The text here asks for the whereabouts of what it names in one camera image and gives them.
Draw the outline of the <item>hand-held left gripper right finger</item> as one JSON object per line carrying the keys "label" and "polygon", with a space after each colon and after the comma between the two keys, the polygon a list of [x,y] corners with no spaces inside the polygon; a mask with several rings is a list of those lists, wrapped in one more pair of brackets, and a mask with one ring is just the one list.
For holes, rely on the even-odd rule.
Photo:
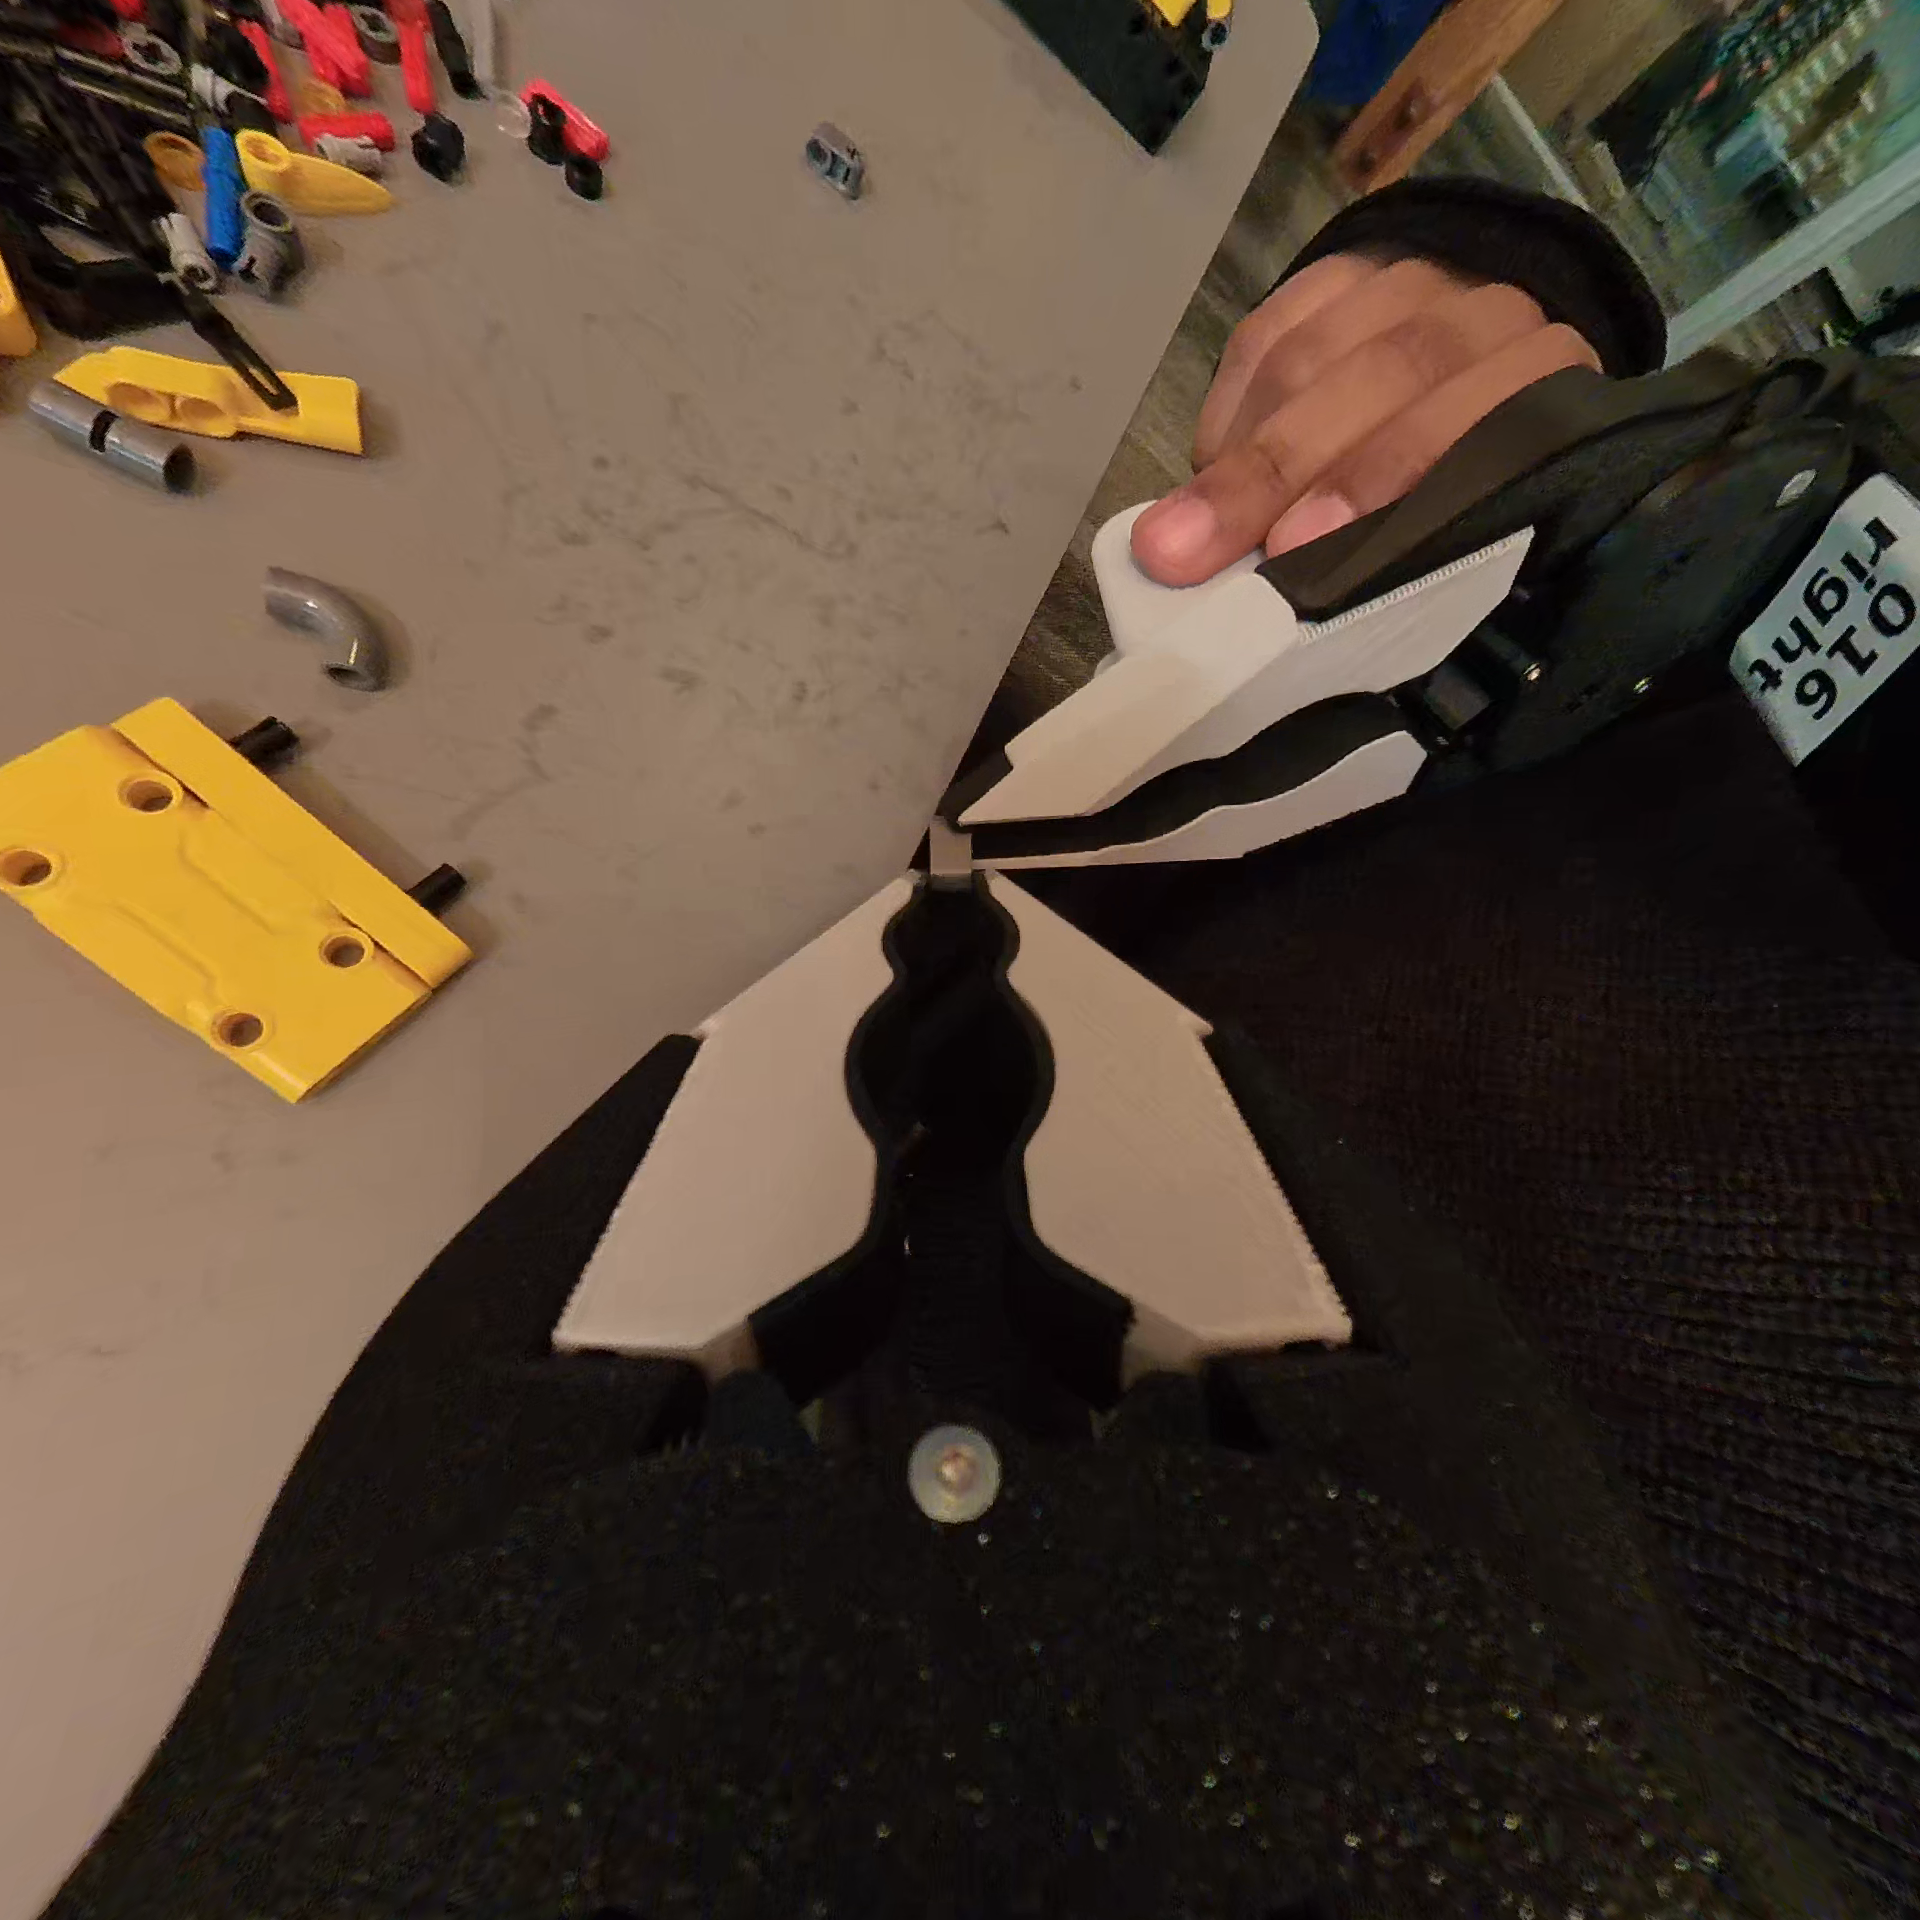
{"label": "hand-held left gripper right finger", "polygon": [[1352,1345],[1352,1314],[1208,1055],[1212,1024],[1006,878],[1009,985],[1051,1065],[1023,1148],[1041,1245],[1128,1308],[1122,1374]]}

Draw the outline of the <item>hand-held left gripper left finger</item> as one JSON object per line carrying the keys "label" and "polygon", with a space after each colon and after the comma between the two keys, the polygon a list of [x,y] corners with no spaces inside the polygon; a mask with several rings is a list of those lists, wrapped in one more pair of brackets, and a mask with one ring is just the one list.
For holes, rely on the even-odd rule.
{"label": "hand-held left gripper left finger", "polygon": [[895,984],[888,881],[733,995],[695,1057],[552,1334],[563,1355],[763,1365],[758,1308],[856,1249],[879,1154],[845,1088],[856,1024]]}

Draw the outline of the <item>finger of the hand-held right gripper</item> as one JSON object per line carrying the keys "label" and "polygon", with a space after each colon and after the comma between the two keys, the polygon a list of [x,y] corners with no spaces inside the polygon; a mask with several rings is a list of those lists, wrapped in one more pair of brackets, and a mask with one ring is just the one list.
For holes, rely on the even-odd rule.
{"label": "finger of the hand-held right gripper", "polygon": [[1248,555],[1151,584],[1128,522],[1095,539],[1112,652],[1088,685],[958,781],[968,835],[1162,835],[1265,799],[1408,728],[1398,695],[1446,665],[1518,584],[1518,528],[1348,612],[1308,617]]}
{"label": "finger of the hand-held right gripper", "polygon": [[1155,838],[1105,841],[1092,852],[986,852],[971,838],[978,872],[1082,872],[1113,867],[1225,862],[1273,842],[1305,838],[1358,811],[1401,799],[1429,767],[1425,749],[1393,731],[1332,764],[1283,795],[1212,807],[1201,818]]}

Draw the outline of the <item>grey elbow pipe piece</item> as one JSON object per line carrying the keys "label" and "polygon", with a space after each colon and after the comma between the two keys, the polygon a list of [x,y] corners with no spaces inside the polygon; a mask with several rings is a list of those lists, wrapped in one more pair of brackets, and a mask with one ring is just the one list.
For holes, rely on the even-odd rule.
{"label": "grey elbow pipe piece", "polygon": [[392,649],[375,612],[333,584],[268,569],[263,574],[265,614],[321,649],[321,672],[329,684],[379,695],[392,685]]}

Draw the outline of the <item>person's right hand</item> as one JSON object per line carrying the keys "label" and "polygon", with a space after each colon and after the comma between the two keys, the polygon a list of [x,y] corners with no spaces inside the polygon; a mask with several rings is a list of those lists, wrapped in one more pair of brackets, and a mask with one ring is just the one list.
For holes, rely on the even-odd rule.
{"label": "person's right hand", "polygon": [[1499,404],[1599,358],[1523,288],[1433,261],[1332,254],[1225,344],[1191,477],[1133,522],[1169,588],[1286,555],[1401,501]]}

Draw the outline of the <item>yellow flat panel piece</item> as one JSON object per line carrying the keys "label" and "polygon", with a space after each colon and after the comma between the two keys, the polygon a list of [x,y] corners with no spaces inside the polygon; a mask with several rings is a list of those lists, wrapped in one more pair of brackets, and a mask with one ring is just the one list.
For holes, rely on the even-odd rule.
{"label": "yellow flat panel piece", "polygon": [[475,958],[442,919],[462,874],[385,878],[278,785],[293,745],[159,698],[3,767],[3,898],[286,1102]]}

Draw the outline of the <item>wooden beam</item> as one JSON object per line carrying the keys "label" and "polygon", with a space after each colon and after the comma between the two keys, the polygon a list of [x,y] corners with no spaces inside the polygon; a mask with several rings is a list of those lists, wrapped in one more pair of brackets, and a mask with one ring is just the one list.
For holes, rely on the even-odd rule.
{"label": "wooden beam", "polygon": [[1543,31],[1562,4],[1448,4],[1332,149],[1332,171],[1358,197],[1392,187]]}

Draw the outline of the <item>yellow black toy model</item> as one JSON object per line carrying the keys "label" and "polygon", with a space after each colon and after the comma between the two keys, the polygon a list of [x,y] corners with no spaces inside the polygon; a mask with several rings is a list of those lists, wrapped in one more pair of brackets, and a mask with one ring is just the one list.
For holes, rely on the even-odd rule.
{"label": "yellow black toy model", "polygon": [[1203,98],[1235,4],[1006,4],[1142,155]]}

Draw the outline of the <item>red connector piece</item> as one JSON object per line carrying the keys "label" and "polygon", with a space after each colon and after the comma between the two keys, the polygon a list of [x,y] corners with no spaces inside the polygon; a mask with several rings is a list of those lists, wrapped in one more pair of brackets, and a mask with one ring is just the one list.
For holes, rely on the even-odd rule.
{"label": "red connector piece", "polygon": [[569,157],[606,162],[606,157],[611,155],[608,132],[583,109],[578,109],[561,88],[555,88],[546,79],[529,79],[518,98],[522,99],[532,118],[538,114],[541,105],[552,109],[561,118],[563,122],[561,144]]}

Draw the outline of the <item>yellow tooth piece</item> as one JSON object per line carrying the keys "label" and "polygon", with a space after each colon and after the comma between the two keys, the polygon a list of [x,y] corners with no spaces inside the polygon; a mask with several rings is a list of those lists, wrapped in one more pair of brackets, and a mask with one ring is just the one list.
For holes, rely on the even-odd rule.
{"label": "yellow tooth piece", "polygon": [[358,217],[398,207],[392,191],[353,169],[298,152],[268,132],[233,135],[236,162],[249,191],[281,199],[293,215]]}

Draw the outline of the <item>pile of toy building pieces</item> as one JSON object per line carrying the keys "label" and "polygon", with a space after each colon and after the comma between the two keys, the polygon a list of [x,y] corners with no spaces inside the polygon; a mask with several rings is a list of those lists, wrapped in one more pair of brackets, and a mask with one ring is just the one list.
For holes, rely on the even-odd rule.
{"label": "pile of toy building pieces", "polygon": [[33,382],[26,418],[166,495],[198,492],[199,439],[361,458],[358,382],[273,367],[222,308],[299,291],[302,227],[358,215],[255,195],[233,135],[385,189],[401,152],[458,182],[445,88],[493,105],[573,197],[602,197],[606,162],[569,157],[561,118],[499,78],[493,4],[5,4],[3,364],[39,354],[43,331],[92,347]]}

